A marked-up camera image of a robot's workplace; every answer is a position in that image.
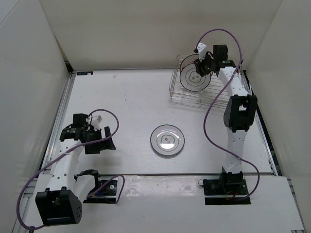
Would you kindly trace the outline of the white green-rimmed plate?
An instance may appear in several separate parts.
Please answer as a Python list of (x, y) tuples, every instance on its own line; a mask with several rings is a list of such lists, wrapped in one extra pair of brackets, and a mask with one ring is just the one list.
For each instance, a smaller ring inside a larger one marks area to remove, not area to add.
[(182, 131), (170, 124), (160, 125), (155, 128), (150, 136), (152, 149), (162, 157), (173, 157), (179, 154), (185, 144)]
[(194, 64), (189, 64), (181, 71), (180, 83), (191, 92), (200, 92), (208, 87), (211, 81), (211, 75), (201, 77), (197, 72)]

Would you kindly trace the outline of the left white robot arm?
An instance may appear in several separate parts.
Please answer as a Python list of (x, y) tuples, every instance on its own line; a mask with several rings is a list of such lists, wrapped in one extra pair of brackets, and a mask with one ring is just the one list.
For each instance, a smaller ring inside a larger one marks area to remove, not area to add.
[(60, 146), (65, 150), (55, 161), (52, 178), (35, 203), (44, 226), (78, 224), (82, 204), (89, 194), (101, 191), (102, 182), (97, 170), (76, 172), (80, 154), (99, 154), (116, 150), (110, 128), (100, 128), (101, 116), (74, 114), (72, 123), (60, 134)]

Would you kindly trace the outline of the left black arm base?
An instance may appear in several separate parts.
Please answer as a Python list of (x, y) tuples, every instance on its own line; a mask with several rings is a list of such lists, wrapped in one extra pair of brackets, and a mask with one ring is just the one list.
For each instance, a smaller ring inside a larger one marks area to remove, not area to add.
[[(84, 199), (84, 203), (105, 203), (105, 204), (117, 204), (120, 200), (121, 194), (125, 186), (125, 177), (123, 175), (116, 175), (108, 180), (101, 180), (101, 175), (97, 170), (89, 169), (80, 172), (74, 176), (78, 181), (80, 177), (91, 178), (90, 191)], [(117, 196), (118, 178), (122, 178), (122, 185)]]

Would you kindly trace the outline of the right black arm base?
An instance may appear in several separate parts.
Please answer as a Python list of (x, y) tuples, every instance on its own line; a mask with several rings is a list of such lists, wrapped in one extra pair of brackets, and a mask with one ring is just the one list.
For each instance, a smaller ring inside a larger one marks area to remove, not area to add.
[(227, 173), (224, 169), (217, 179), (202, 178), (198, 181), (204, 190), (205, 205), (250, 205), (248, 188), (242, 172)]

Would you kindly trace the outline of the orange sunburst pattern plate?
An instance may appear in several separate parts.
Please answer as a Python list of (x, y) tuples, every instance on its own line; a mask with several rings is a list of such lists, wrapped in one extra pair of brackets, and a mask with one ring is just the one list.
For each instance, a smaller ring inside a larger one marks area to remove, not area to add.
[(185, 66), (189, 65), (189, 64), (193, 64), (193, 62), (199, 58), (199, 55), (198, 54), (191, 54), (191, 55), (188, 55), (187, 57), (185, 57), (181, 63), (180, 63), (180, 66), (179, 66), (179, 71), (181, 72)]

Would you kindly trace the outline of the blue table label sticker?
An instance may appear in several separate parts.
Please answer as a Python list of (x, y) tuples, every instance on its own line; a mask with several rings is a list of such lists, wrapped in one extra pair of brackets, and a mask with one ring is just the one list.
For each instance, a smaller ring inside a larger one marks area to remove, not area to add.
[(79, 71), (76, 73), (77, 76), (90, 76), (93, 75), (93, 71)]

